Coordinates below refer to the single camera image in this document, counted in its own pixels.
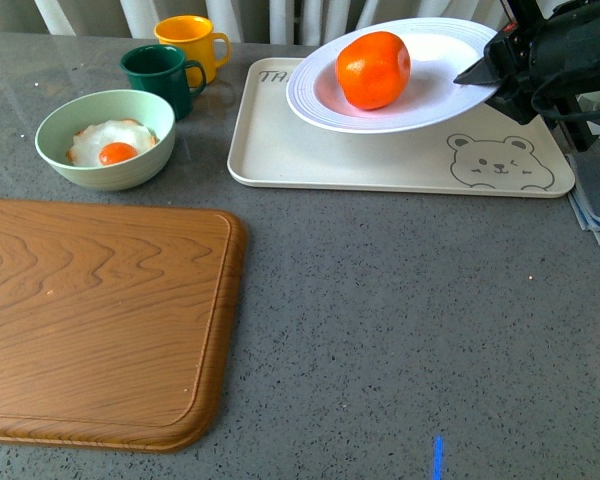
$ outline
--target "green mug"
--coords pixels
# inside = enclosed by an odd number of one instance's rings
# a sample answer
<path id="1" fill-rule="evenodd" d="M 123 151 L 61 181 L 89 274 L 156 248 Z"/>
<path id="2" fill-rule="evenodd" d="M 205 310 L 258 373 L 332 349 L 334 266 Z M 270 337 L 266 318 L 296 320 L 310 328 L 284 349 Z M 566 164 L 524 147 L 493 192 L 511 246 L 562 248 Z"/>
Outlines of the green mug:
<path id="1" fill-rule="evenodd" d="M 186 117 L 192 110 L 192 99 L 207 86 L 204 68 L 196 60 L 187 60 L 184 51 L 172 45 L 145 45 L 127 52 L 120 60 L 131 88 L 154 93 L 164 98 L 176 116 Z M 202 83 L 189 88 L 186 71 L 198 68 Z"/>

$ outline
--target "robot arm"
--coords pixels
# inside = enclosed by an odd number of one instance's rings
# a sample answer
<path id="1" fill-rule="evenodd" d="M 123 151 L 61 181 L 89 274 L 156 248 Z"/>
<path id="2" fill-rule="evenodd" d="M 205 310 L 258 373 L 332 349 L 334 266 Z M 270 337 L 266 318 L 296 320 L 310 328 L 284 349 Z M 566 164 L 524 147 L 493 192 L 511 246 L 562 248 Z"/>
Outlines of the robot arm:
<path id="1" fill-rule="evenodd" d="M 587 150 L 595 137 L 586 122 L 600 110 L 582 112 L 576 95 L 600 90 L 600 0 L 570 0 L 548 19 L 535 0 L 503 7 L 512 21 L 455 82 L 498 85 L 487 104 L 520 124 L 538 114 L 550 126 L 562 122 L 574 146 Z"/>

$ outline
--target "white plate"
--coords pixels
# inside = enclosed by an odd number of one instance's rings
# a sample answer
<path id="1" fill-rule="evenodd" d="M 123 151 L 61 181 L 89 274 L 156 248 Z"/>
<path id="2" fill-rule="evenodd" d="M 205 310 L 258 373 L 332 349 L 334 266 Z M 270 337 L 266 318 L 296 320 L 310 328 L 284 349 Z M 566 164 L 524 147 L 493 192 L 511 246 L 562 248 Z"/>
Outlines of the white plate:
<path id="1" fill-rule="evenodd" d="M 411 78 L 390 105 L 361 110 L 344 98 L 335 60 L 353 40 L 389 31 L 404 41 L 411 56 Z M 433 125 L 487 100 L 496 87 L 457 85 L 453 80 L 482 58 L 496 34 L 484 25 L 453 18 L 412 18 L 373 25 L 339 37 L 309 55 L 293 72 L 287 101 L 303 120 L 346 133 L 390 133 Z"/>

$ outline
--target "egg white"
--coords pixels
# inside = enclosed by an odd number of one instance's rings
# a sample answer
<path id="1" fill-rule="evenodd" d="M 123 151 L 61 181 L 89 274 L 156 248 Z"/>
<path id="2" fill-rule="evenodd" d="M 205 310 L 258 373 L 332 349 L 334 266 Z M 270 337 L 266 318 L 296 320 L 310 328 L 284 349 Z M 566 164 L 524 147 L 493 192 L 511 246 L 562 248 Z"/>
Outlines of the egg white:
<path id="1" fill-rule="evenodd" d="M 156 138 L 147 127 L 133 119 L 108 120 L 89 125 L 75 134 L 67 157 L 76 167 L 102 167 L 100 151 L 113 142 L 128 143 L 142 155 L 156 144 Z"/>

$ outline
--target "cutting board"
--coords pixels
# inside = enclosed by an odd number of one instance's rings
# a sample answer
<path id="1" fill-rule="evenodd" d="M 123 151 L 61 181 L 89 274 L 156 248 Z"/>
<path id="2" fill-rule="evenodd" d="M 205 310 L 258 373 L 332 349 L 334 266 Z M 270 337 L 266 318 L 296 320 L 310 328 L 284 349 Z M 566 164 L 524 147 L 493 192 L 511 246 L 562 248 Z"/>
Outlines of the cutting board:
<path id="1" fill-rule="evenodd" d="M 199 439 L 245 246 L 220 210 L 0 200 L 0 443 L 172 452 Z"/>

